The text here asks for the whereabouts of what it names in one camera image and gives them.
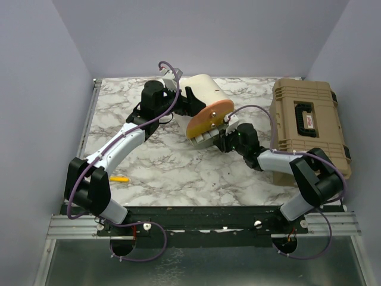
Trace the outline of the cream round drawer organizer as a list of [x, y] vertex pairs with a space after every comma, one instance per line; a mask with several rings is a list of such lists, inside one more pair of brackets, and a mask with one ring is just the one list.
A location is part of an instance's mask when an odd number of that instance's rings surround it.
[[[180, 88], [182, 90], [182, 96], [184, 97], [186, 86], [190, 86], [197, 99], [206, 103], [206, 106], [221, 100], [231, 100], [221, 89], [221, 87], [219, 87], [218, 84], [212, 79], [212, 77], [207, 74], [199, 74], [182, 80], [180, 82]], [[193, 116], [181, 116], [177, 114], [174, 116], [175, 121], [184, 134], [186, 132], [186, 127], [192, 117]]]

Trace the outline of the yellow drawer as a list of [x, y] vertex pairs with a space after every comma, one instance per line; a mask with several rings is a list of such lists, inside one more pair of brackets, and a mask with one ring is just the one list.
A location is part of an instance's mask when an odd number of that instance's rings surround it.
[[216, 113], [216, 116], [212, 116], [212, 111], [200, 112], [189, 121], [185, 135], [187, 139], [194, 138], [202, 133], [208, 132], [213, 128], [219, 127], [223, 124], [225, 115], [231, 113], [232, 110]]

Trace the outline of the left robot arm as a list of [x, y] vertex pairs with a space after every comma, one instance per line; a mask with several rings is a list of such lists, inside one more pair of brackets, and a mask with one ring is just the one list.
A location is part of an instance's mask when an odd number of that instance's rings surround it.
[[72, 159], [68, 166], [65, 199], [88, 213], [111, 221], [116, 234], [131, 230], [127, 209], [111, 198], [109, 177], [135, 148], [159, 127], [160, 118], [176, 113], [195, 116], [206, 104], [190, 84], [170, 90], [157, 80], [144, 84], [140, 103], [126, 119], [121, 130], [100, 150], [86, 159]]

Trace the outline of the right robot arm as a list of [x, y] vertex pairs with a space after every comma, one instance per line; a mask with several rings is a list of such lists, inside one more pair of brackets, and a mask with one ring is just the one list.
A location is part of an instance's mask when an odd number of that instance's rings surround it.
[[307, 152], [287, 153], [260, 145], [257, 131], [250, 123], [242, 123], [227, 134], [220, 131], [213, 144], [222, 152], [237, 152], [246, 165], [257, 171], [292, 175], [299, 193], [281, 205], [273, 219], [274, 228], [287, 233], [295, 220], [328, 202], [346, 190], [346, 181], [324, 151], [313, 148]]

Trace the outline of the lavender white bottle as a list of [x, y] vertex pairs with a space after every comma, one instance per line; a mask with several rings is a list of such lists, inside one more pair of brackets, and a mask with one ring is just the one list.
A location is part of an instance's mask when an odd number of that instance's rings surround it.
[[202, 142], [202, 141], [206, 141], [210, 138], [209, 134], [208, 133], [203, 133], [199, 136], [197, 136], [195, 139], [196, 139], [196, 142]]

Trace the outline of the grey bottom drawer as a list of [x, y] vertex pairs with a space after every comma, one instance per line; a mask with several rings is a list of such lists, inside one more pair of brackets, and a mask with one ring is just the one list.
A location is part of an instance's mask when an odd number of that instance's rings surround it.
[[195, 149], [203, 149], [203, 148], [208, 148], [208, 147], [210, 147], [210, 146], [212, 146], [213, 145], [213, 141], [215, 140], [215, 139], [217, 139], [218, 138], [218, 136], [215, 136], [215, 137], [213, 137], [213, 138], [209, 138], [208, 140], [206, 140], [206, 141], [202, 141], [202, 142], [196, 142], [196, 137], [194, 137], [194, 138], [191, 138], [190, 139], [190, 142], [191, 142], [191, 144], [193, 145], [193, 147], [195, 148]]

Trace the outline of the white blue tube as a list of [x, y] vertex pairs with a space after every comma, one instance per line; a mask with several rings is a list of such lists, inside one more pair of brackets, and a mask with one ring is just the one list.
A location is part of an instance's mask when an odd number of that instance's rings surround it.
[[209, 136], [211, 138], [215, 137], [215, 136], [218, 136], [219, 135], [219, 131], [218, 130], [211, 130], [208, 132]]

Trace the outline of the peach top drawer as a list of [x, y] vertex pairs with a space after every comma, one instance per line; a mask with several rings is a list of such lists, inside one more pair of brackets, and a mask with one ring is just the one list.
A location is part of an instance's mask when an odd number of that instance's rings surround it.
[[234, 110], [234, 107], [231, 100], [221, 100], [210, 104], [192, 117], [188, 123], [188, 129], [209, 129], [212, 124], [218, 126], [225, 115]]

